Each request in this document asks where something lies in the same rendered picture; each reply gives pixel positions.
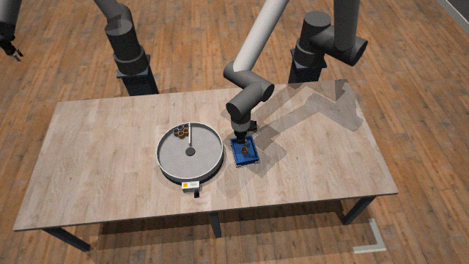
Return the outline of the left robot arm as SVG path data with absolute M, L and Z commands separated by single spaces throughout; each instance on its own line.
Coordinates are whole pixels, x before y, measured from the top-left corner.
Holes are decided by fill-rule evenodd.
M 224 68 L 224 78 L 243 89 L 226 104 L 236 124 L 247 123 L 251 110 L 273 94 L 275 85 L 251 70 L 288 2 L 265 1 L 236 59 Z M 368 40 L 356 36 L 360 0 L 333 0 L 333 5 L 334 26 L 325 12 L 305 14 L 294 52 L 298 64 L 316 67 L 327 54 L 353 67 L 364 53 Z

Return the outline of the blue shallow tray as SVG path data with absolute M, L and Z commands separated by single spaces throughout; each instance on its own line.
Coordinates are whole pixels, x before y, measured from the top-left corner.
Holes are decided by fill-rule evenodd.
M 259 156 L 256 151 L 256 146 L 254 144 L 252 135 L 246 136 L 246 139 L 247 139 L 247 146 L 245 147 L 247 147 L 247 154 L 245 155 L 241 153 L 241 148 L 243 147 L 243 144 L 238 144 L 237 138 L 230 139 L 232 150 L 234 153 L 234 159 L 235 159 L 237 166 L 253 164 L 259 160 Z

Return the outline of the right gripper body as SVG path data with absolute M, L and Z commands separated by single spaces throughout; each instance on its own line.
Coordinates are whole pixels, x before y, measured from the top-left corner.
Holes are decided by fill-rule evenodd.
M 15 39 L 15 36 L 11 37 L 4 37 L 0 35 L 0 47 L 4 49 L 4 52 L 9 56 L 13 55 L 16 51 L 16 48 L 11 45 L 12 43 L 10 41 L 13 41 Z

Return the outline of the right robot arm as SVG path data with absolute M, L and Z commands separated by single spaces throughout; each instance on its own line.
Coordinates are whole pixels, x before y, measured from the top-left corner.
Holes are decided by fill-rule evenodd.
M 148 66 L 144 48 L 139 45 L 130 9 L 117 0 L 94 0 L 107 18 L 105 32 L 113 48 L 113 58 L 119 71 L 132 76 Z M 0 0 L 0 35 L 11 37 L 22 0 Z

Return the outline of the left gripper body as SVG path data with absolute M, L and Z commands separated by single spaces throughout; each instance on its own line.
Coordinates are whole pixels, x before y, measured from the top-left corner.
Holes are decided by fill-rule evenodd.
M 256 121 L 251 119 L 242 125 L 234 123 L 231 119 L 231 126 L 234 130 L 235 136 L 237 137 L 238 144 L 245 144 L 245 136 L 247 135 L 247 131 L 255 131 L 257 129 Z

